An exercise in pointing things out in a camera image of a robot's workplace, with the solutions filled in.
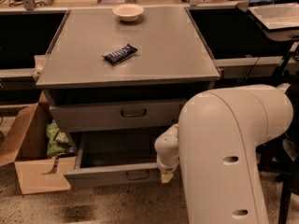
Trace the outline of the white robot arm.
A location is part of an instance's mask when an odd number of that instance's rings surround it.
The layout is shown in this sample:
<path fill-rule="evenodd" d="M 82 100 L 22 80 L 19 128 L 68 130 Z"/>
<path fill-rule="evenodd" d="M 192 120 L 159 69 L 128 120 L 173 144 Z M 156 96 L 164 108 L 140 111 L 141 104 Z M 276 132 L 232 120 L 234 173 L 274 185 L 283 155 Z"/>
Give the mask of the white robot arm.
<path fill-rule="evenodd" d="M 269 224 L 255 150 L 292 118 L 280 86 L 203 91 L 182 107 L 155 150 L 164 183 L 181 170 L 190 224 Z"/>

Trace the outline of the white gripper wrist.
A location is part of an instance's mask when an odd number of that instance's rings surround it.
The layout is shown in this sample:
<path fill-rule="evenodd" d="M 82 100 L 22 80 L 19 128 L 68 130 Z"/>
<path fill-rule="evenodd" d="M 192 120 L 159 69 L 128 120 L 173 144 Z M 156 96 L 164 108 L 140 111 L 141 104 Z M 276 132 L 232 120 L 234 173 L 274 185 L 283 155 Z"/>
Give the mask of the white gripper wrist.
<path fill-rule="evenodd" d="M 157 155 L 157 165 L 161 173 L 161 182 L 167 184 L 171 181 L 174 176 L 174 172 L 178 168 L 179 158 L 178 155 L 175 156 L 163 156 L 161 154 Z"/>

